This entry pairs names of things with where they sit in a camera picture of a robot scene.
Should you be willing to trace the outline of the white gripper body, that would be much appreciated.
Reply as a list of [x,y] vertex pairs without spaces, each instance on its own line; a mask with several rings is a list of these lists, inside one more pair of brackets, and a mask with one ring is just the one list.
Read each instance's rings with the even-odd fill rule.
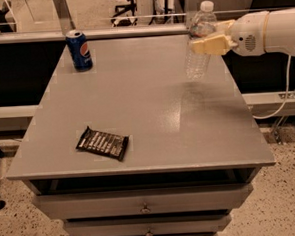
[[241,56],[260,56],[265,53],[264,37],[268,11],[253,12],[237,19],[229,29],[236,46],[232,50]]

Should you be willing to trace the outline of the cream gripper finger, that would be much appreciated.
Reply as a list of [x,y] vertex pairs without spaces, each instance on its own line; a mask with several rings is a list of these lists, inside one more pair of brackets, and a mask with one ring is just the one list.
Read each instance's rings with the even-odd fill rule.
[[222,33],[212,34],[197,40],[192,40],[189,48],[195,54],[226,55],[230,50],[237,47],[237,43],[228,35]]
[[225,32],[234,24],[234,22],[235,20],[218,21],[214,24],[214,27],[217,32],[219,31]]

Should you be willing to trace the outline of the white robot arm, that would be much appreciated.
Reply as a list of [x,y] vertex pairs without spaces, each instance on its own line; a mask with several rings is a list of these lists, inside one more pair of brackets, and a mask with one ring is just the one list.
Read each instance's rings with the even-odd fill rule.
[[269,52],[295,57],[295,8],[251,12],[239,19],[219,21],[216,31],[193,40],[196,54],[261,56]]

